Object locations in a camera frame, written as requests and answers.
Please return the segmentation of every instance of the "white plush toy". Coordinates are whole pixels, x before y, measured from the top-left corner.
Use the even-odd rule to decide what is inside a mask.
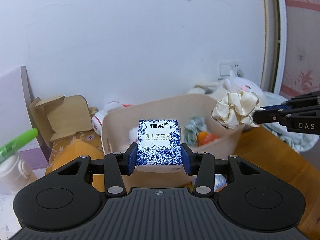
[[[238,93],[241,90],[256,93],[260,107],[268,105],[266,97],[257,84],[248,79],[237,77],[232,70],[230,71],[230,77],[217,82],[196,84],[188,94],[205,94],[218,101],[228,92]]]

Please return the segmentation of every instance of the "white plastic container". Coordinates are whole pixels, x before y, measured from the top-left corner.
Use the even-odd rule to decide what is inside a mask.
[[[7,185],[12,194],[16,194],[35,180],[37,177],[19,153],[15,153],[0,164],[0,181]]]

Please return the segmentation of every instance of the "power outlet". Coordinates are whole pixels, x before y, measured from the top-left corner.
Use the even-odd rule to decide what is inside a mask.
[[[242,76],[243,72],[239,66],[238,61],[225,61],[219,63],[219,75],[221,78],[226,78],[230,76],[230,70],[233,70],[236,76]]]

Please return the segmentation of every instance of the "blue and white floral packaging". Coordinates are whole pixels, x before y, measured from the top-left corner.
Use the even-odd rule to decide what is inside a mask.
[[[180,127],[177,120],[140,120],[137,170],[182,171]]]

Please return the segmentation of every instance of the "wooden table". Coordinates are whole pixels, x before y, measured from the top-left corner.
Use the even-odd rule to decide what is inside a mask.
[[[310,239],[319,240],[320,171],[263,127],[243,132],[234,154],[300,190],[306,210],[298,228]]]

